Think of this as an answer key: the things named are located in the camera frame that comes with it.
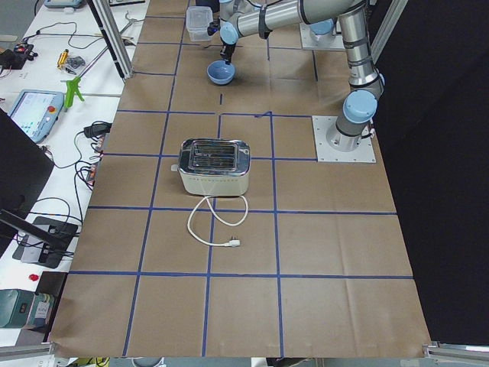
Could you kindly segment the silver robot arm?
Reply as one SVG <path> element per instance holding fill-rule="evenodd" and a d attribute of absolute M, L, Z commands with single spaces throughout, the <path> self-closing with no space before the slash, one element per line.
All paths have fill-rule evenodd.
<path fill-rule="evenodd" d="M 275 1 L 255 4 L 251 1 L 219 2 L 219 34 L 222 59 L 231 61 L 238 40 L 253 34 L 267 39 L 272 31 L 292 24 L 318 24 L 337 20 L 349 69 L 350 93 L 342 112 L 326 133 L 329 145 L 337 151 L 358 148 L 365 127 L 377 111 L 384 91 L 384 80 L 376 68 L 368 34 L 366 1 Z"/>
<path fill-rule="evenodd" d="M 316 41 L 333 41 L 336 38 L 336 23 L 330 18 L 309 25 L 311 37 Z"/>

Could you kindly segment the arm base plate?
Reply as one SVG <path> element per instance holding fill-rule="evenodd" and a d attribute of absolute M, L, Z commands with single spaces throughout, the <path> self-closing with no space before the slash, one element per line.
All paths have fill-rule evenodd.
<path fill-rule="evenodd" d="M 316 158 L 319 163 L 375 164 L 376 157 L 368 127 L 356 137 L 341 134 L 337 116 L 313 115 Z"/>
<path fill-rule="evenodd" d="M 328 50 L 344 51 L 342 35 L 337 34 L 335 29 L 325 35 L 316 35 L 310 30 L 310 26 L 300 24 L 301 44 L 304 50 Z"/>

